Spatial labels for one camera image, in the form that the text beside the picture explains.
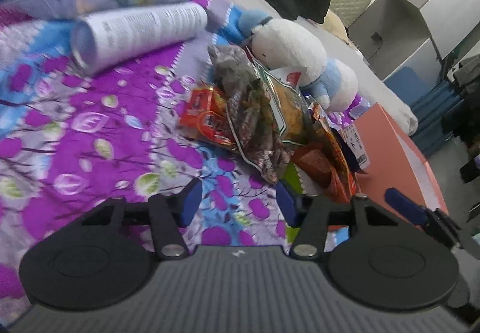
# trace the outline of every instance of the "red snack package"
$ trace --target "red snack package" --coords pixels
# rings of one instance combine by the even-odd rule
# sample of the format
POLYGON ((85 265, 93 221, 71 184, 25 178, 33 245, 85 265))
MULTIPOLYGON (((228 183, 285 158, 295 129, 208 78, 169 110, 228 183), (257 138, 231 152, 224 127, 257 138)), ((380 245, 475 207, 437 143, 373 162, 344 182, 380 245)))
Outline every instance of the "red snack package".
POLYGON ((226 118, 226 106, 225 95, 219 89, 210 85, 195 88, 180 118, 183 134, 235 151, 237 146, 226 118))

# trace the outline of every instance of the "pink box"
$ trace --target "pink box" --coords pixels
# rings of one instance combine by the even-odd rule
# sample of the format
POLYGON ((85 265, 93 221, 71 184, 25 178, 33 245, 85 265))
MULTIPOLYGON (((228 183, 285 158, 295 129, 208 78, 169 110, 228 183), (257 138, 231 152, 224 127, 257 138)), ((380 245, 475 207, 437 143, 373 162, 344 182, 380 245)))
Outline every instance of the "pink box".
POLYGON ((448 212, 430 164, 379 104, 358 118, 355 127, 370 159, 368 174, 357 174, 363 193, 395 212, 385 202, 385 191, 394 187, 416 204, 448 212))

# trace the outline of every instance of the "barcode label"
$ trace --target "barcode label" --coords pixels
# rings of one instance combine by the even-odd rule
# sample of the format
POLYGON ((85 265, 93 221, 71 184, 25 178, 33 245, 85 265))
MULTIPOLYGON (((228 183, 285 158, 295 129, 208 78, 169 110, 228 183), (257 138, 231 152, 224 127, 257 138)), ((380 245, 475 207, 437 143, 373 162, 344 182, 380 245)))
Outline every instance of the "barcode label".
POLYGON ((362 154, 360 157, 357 158, 357 161, 358 161, 359 165, 362 165, 363 163, 366 163, 367 160, 368 160, 368 158, 367 158, 366 154, 362 154))
POLYGON ((340 135, 357 158, 360 168, 367 168, 370 165, 370 158, 368 158, 368 154, 365 151, 365 147, 363 146, 360 134, 355 125, 353 124, 344 128, 340 131, 340 135))

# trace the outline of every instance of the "white stuffed animal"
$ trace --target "white stuffed animal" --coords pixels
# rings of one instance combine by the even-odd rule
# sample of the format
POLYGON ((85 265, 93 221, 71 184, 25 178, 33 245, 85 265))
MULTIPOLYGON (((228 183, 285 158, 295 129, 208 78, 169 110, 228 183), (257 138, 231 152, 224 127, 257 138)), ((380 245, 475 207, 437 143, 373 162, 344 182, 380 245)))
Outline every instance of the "white stuffed animal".
POLYGON ((287 19, 272 19, 258 10, 245 11, 240 31, 251 36, 253 55, 270 69, 303 66, 300 90, 328 111, 345 111, 358 92, 355 72, 341 61, 328 58, 320 40, 287 19))

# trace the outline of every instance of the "blue plush clothing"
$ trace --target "blue plush clothing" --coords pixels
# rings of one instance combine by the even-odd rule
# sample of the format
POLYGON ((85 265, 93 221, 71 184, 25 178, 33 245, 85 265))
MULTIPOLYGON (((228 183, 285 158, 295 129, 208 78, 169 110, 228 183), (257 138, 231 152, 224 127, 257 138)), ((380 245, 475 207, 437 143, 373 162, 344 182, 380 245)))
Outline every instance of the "blue plush clothing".
POLYGON ((321 96, 333 98, 340 89, 341 84, 340 70, 333 58, 327 59, 325 71, 310 84, 301 87, 303 96, 312 96, 318 99, 321 96))

